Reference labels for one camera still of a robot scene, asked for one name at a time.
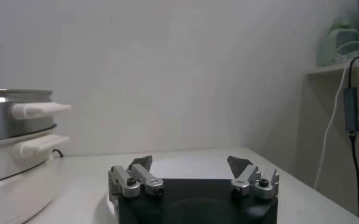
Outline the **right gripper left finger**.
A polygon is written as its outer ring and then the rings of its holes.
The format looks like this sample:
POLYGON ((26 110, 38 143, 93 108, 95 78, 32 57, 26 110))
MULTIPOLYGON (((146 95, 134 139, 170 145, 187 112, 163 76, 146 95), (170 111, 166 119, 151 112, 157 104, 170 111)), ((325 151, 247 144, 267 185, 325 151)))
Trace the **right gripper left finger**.
POLYGON ((164 194, 161 178, 150 173, 153 158, 151 155, 135 158, 125 169, 123 166, 112 166, 108 171, 108 200, 117 201, 122 195, 125 198, 136 198, 144 193, 160 198, 164 194))

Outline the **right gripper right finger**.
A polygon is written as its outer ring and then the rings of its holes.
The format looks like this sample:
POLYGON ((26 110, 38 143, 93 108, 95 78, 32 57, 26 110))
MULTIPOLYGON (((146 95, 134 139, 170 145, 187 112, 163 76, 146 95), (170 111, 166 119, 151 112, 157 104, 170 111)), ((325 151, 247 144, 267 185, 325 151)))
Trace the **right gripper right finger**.
POLYGON ((248 159, 229 156, 227 162, 234 179, 230 181, 233 198, 243 198, 254 194, 258 199, 273 199, 279 194, 279 174, 273 166, 264 172, 248 159))

